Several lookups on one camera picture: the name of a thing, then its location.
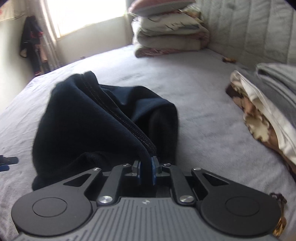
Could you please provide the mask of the dark blue jeans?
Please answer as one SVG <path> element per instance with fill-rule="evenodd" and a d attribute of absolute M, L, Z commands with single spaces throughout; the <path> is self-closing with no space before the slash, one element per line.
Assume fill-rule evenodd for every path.
<path fill-rule="evenodd" d="M 72 75 L 52 90 L 39 123 L 32 188 L 135 161 L 151 185 L 156 162 L 176 161 L 178 127 L 175 105 L 146 87 L 101 85 L 92 72 Z"/>

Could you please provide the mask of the hanging dark clothes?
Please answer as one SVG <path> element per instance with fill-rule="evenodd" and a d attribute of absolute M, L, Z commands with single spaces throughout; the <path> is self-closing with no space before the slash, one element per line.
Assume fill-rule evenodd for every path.
<path fill-rule="evenodd" d="M 42 45 L 43 31 L 35 16 L 28 16 L 23 25 L 19 55 L 30 61 L 35 76 L 50 72 L 48 58 Z"/>

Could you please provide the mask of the grey bed sheet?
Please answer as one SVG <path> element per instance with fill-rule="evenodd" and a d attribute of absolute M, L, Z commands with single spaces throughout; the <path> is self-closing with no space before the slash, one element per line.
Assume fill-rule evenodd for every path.
<path fill-rule="evenodd" d="M 1 154 L 18 164 L 1 173 L 1 239 L 17 231 L 12 205 L 32 189 L 32 146 L 52 89 L 75 73 L 92 71 L 99 83 L 142 85 L 172 102 L 179 114 L 177 165 L 201 167 L 287 200 L 281 240 L 295 240 L 295 180 L 275 151 L 256 141 L 242 110 L 226 94 L 235 66 L 211 50 L 137 58 L 133 46 L 97 54 L 34 78 L 1 114 Z"/>

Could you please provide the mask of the grey patterned curtain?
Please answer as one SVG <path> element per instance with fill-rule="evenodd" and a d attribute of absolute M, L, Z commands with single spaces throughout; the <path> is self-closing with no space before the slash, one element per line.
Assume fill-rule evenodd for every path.
<path fill-rule="evenodd" d="M 61 62 L 57 53 L 57 40 L 54 35 L 52 24 L 47 11 L 46 1 L 39 1 L 41 11 L 42 29 L 44 31 L 44 41 L 47 51 L 49 66 L 54 70 L 61 67 Z"/>

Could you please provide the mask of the brown floral folded cloth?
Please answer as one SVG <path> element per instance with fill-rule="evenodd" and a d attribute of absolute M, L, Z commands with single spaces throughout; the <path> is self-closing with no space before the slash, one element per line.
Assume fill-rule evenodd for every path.
<path fill-rule="evenodd" d="M 295 126 L 238 70 L 231 73 L 226 93 L 242 109 L 253 138 L 279 153 L 295 174 Z"/>

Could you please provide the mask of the small brown object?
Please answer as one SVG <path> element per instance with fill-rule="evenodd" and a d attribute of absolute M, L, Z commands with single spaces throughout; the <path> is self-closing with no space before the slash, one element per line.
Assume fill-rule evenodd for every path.
<path fill-rule="evenodd" d="M 222 61 L 225 62 L 225 63 L 232 63 L 232 64 L 234 64 L 234 63 L 237 62 L 235 59 L 233 59 L 233 58 L 227 58 L 227 57 L 223 57 L 222 58 Z"/>

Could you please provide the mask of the grey folded garment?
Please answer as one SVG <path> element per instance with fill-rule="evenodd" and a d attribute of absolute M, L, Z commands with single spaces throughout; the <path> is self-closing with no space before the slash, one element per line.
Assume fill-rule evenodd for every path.
<path fill-rule="evenodd" d="M 295 126 L 295 66 L 259 63 L 254 71 L 238 68 L 238 72 L 255 85 Z"/>

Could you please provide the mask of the bright window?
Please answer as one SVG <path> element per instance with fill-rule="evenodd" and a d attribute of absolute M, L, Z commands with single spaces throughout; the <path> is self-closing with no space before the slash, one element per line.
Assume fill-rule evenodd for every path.
<path fill-rule="evenodd" d="M 48 0 L 46 6 L 58 38 L 126 12 L 126 1 Z"/>

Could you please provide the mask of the folded white pink duvet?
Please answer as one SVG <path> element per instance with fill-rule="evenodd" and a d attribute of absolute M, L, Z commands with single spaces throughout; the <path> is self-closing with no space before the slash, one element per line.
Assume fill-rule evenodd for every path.
<path fill-rule="evenodd" d="M 137 58 L 199 51 L 210 41 L 203 22 L 188 11 L 137 16 L 132 21 L 132 30 Z"/>

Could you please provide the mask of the grey quilted headboard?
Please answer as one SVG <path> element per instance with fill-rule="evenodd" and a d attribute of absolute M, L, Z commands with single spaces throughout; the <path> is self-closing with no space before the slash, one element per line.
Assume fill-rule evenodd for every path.
<path fill-rule="evenodd" d="M 208 48 L 239 63 L 295 65 L 295 9 L 286 1 L 202 1 Z"/>

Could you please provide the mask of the pink pillow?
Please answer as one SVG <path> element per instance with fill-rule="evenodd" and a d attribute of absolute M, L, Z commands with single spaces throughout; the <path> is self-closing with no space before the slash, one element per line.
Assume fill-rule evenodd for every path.
<path fill-rule="evenodd" d="M 192 0 L 138 0 L 132 2 L 128 12 L 136 16 L 153 16 L 184 9 L 195 2 Z"/>

